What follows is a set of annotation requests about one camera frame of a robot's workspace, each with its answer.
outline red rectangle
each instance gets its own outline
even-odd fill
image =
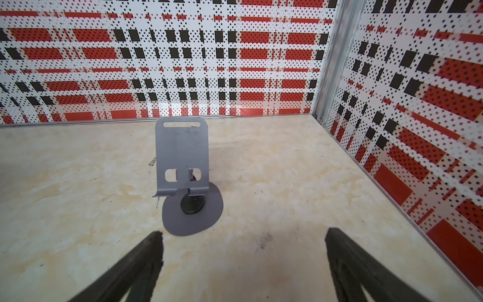
[[[402,129],[398,139],[434,164],[446,155],[446,152],[406,128]]]
[[[52,41],[47,29],[9,29],[16,41]]]
[[[112,47],[83,47],[82,51],[86,59],[117,59]]]
[[[104,94],[104,96],[106,97],[106,101],[109,103],[134,101],[134,99],[132,98],[132,94],[130,93],[110,93],[110,94]]]
[[[443,77],[450,79],[458,76],[457,74],[449,71],[441,71],[440,74],[442,74]],[[465,81],[473,82],[475,80],[477,80],[477,78],[472,78],[471,80]],[[424,94],[422,100],[440,107],[441,109],[467,118],[470,121],[476,120],[476,118],[480,116],[483,111],[483,103],[481,100],[474,100],[461,94],[435,86],[429,86],[429,89]]]
[[[87,104],[87,100],[83,95],[58,95],[55,96],[56,100],[61,105],[67,104]]]
[[[241,21],[270,22],[270,17],[240,17]]]
[[[242,59],[266,59],[268,49],[242,48],[240,52]]]
[[[428,31],[427,30],[417,30],[415,33],[414,33],[414,36],[415,37],[425,37],[427,35]]]
[[[402,167],[408,170],[408,172],[411,173],[414,177],[419,179],[419,181],[425,179],[426,176],[429,174],[428,169],[426,169],[422,164],[417,162],[404,151],[396,147],[396,145],[392,146],[392,148],[389,150],[388,155],[392,157]]]
[[[342,127],[342,126],[341,126],[341,127],[339,128],[339,132],[337,132],[337,137],[336,137],[336,140],[337,140],[338,142],[340,142],[340,141],[341,141],[342,136],[344,136],[344,132],[345,132],[345,129],[344,129],[344,127]]]
[[[265,79],[240,79],[240,87],[264,88]]]
[[[294,6],[302,7],[322,7],[324,0],[294,0]]]
[[[45,82],[50,91],[81,90],[75,81]]]
[[[314,33],[291,32],[288,34],[288,44],[315,44]]]
[[[291,114],[298,114],[300,113],[300,109],[299,108],[285,108],[285,109],[279,109],[278,110],[278,114],[280,115],[291,115]]]
[[[240,115],[263,115],[263,108],[240,108]]]
[[[448,221],[440,221],[426,235],[475,287],[483,286],[483,254]]]
[[[286,60],[310,60],[312,57],[311,49],[287,49]]]
[[[282,92],[280,93],[280,101],[303,101],[302,92]]]
[[[69,112],[64,113],[66,120],[68,121],[87,121],[92,120],[92,112]]]
[[[263,101],[265,93],[263,92],[240,92],[240,100],[242,101]]]
[[[69,18],[101,18],[100,13],[73,13],[73,12],[64,12],[64,15]]]
[[[51,47],[26,47],[22,48],[27,57],[31,60],[60,60],[62,54],[57,48]]]
[[[242,5],[272,5],[272,0],[241,0]]]
[[[122,68],[93,68],[92,72],[121,72]]]
[[[267,31],[242,31],[242,43],[268,43],[270,33]]]
[[[435,35],[435,39],[447,40],[453,33],[452,32],[442,32],[438,31]]]
[[[451,130],[449,130],[449,129],[441,126],[441,125],[438,125],[435,122],[430,121],[427,118],[420,116],[419,114],[413,113],[411,115],[411,117],[413,117],[414,119],[417,119],[421,123],[430,126],[434,130],[439,131],[442,134],[444,134],[444,135],[446,135],[446,136],[448,136],[448,137],[450,137],[450,138],[452,138],[454,140],[457,140],[457,139],[459,139],[461,137],[461,135],[459,135],[459,134],[457,134],[457,133],[455,133],[455,132],[453,132],[453,131],[451,131]]]
[[[129,89],[126,80],[102,80],[97,82],[101,89]]]
[[[79,42],[110,42],[111,38],[107,29],[73,29]]]
[[[282,80],[282,88],[305,88],[305,80]]]
[[[319,23],[320,19],[292,18],[290,23]]]
[[[339,125],[338,122],[334,121],[334,123],[332,124],[332,128],[330,129],[330,133],[332,135],[335,135],[335,130],[337,130],[337,126]]]
[[[31,11],[1,11],[0,16],[17,16],[17,17],[37,17],[37,12]]]
[[[377,170],[374,179],[399,205],[412,194],[412,190],[384,165]]]
[[[483,65],[481,64],[446,59],[441,66],[438,75],[443,78],[457,81],[458,83],[480,87],[483,81],[483,72],[481,72],[481,70],[483,70]]]
[[[111,110],[114,119],[117,118],[136,118],[136,110]]]
[[[366,153],[367,148],[364,145],[361,145],[359,149],[357,150],[354,158],[358,161],[361,162],[362,158],[364,157],[364,154]]]

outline marble floor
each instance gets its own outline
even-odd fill
[[[206,120],[209,230],[163,229],[155,122],[0,129],[0,301],[66,301],[154,230],[152,301],[336,301],[339,227],[436,302],[478,299],[311,115]]]

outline gray metal phone stand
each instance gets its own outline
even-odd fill
[[[175,169],[176,180],[166,179]],[[196,179],[193,169],[201,171]],[[214,225],[223,212],[223,198],[210,183],[208,125],[199,117],[164,117],[156,123],[157,192],[163,203],[163,225],[176,236],[188,236]]]

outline red and white plaid backdrop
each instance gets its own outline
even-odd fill
[[[483,291],[483,4],[369,0],[328,128]]]
[[[0,4],[0,123],[308,113],[337,0]]]

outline black square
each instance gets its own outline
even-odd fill
[[[381,76],[383,75],[384,68],[379,69],[379,73],[376,76],[376,81],[379,81],[381,79]]]
[[[30,82],[30,84],[35,89],[35,91],[45,91],[43,89],[42,85],[40,85],[40,82]]]
[[[367,76],[367,74],[369,73],[369,69],[370,69],[370,64],[364,63],[364,66],[362,67],[361,74]]]
[[[322,60],[324,58],[324,51],[323,50],[317,50],[317,54],[315,55],[316,60]]]
[[[352,67],[352,70],[355,71],[355,72],[358,72],[359,71],[359,67],[361,66],[361,61],[359,60],[355,60],[354,61],[354,66]]]
[[[121,47],[120,50],[123,58],[125,59],[132,58],[131,53],[129,52],[129,48]]]
[[[342,100],[346,102],[349,99],[349,92],[344,91],[344,94],[342,95]]]
[[[368,139],[372,140],[372,138],[374,137],[374,134],[376,134],[376,130],[374,130],[373,128],[369,127],[369,129],[366,132],[366,137]]]
[[[229,59],[236,59],[237,58],[237,49],[236,48],[229,48],[228,49],[228,58]]]
[[[406,89],[404,89],[404,93],[412,95],[413,97],[416,96],[416,92],[418,92],[419,86],[421,86],[422,83],[423,82],[411,78],[406,86]]]
[[[345,112],[344,119],[345,119],[346,121],[349,121],[349,119],[351,118],[351,115],[352,115],[352,112],[350,112],[349,110],[347,110],[347,111]]]
[[[360,55],[363,55],[366,52],[367,45],[369,43],[367,42],[361,42],[361,45],[359,46],[359,51],[357,52]]]
[[[176,79],[176,86],[178,86],[178,87],[184,87],[185,86],[185,82],[183,81],[183,79]]]
[[[235,43],[237,41],[237,32],[236,31],[229,31],[228,32],[228,42]]]
[[[132,85],[134,86],[134,88],[141,88],[141,82],[139,80],[131,80],[132,82]]]
[[[136,29],[128,29],[129,32],[129,37],[131,37],[131,41],[133,42],[139,42],[139,34]]]
[[[40,105],[39,101],[35,97],[27,97],[27,100],[32,104],[33,106],[38,106]]]
[[[146,88],[154,88],[153,80],[151,79],[145,79],[144,84],[146,85]]]
[[[384,130],[392,134],[398,125],[399,124],[397,122],[395,122],[392,119],[389,119],[386,123],[386,126],[384,127]]]
[[[189,42],[189,33],[187,30],[180,30],[181,42]]]
[[[376,112],[376,115],[374,116],[374,118],[372,119],[372,121],[378,125],[381,124],[381,122],[383,121],[383,118],[384,118],[384,115],[381,113],[381,112]]]
[[[383,137],[382,135],[379,135],[379,138],[377,139],[376,145],[379,148],[384,149],[384,147],[386,147],[386,143],[387,143],[387,139],[385,137]]]
[[[144,51],[142,50],[142,48],[140,48],[140,47],[135,47],[135,48],[134,48],[134,52],[136,53],[136,57],[137,57],[138,59],[144,59],[144,58],[146,58],[146,57],[144,56]]]
[[[165,30],[165,32],[168,42],[176,42],[176,35],[174,34],[174,30]]]
[[[223,48],[217,48],[216,49],[216,58],[217,59],[223,59],[225,57],[223,53]]]
[[[411,64],[414,61],[416,54],[417,53],[415,51],[406,50],[406,53],[402,57],[400,65],[404,67],[411,67]]]
[[[126,41],[126,38],[124,37],[124,32],[122,29],[114,29],[114,36],[116,37],[116,40],[118,42],[124,42]]]
[[[418,64],[418,67],[416,67],[416,70],[429,73],[429,71],[431,70],[431,67],[433,67],[434,61],[436,61],[437,58],[438,58],[437,56],[424,54],[423,57],[421,58],[421,61],[419,61],[419,64]]]
[[[50,97],[41,97],[42,101],[45,103],[45,105],[53,105],[54,102],[50,99]]]
[[[355,96],[352,96],[351,97],[351,101],[349,102],[349,106],[351,106],[352,108],[354,108],[356,102],[357,102],[357,98]]]
[[[389,84],[389,86],[395,89],[399,89],[399,86],[401,86],[402,80],[404,80],[404,75],[395,73],[391,81],[391,84]]]
[[[186,59],[190,59],[191,57],[191,48],[183,47],[183,57]]]
[[[377,53],[377,49],[379,48],[379,44],[374,44],[372,43],[370,45],[370,49],[369,49],[369,53],[367,54],[368,57],[375,57],[376,56],[376,53]]]
[[[170,55],[172,59],[179,59],[180,54],[178,53],[178,48],[170,47]]]
[[[329,38],[328,33],[321,33],[320,34],[320,40],[319,40],[319,45],[321,44],[327,44],[327,39]]]
[[[138,96],[139,101],[145,101],[146,100],[144,93],[136,93],[136,95]]]
[[[15,85],[17,85],[18,89],[22,92],[30,92],[30,89],[25,85],[24,82],[15,82]]]
[[[223,31],[222,30],[215,30],[214,31],[214,41],[215,42],[223,42]]]
[[[18,53],[17,49],[15,49],[15,48],[5,48],[5,50],[12,57],[12,59],[23,60],[22,56]]]

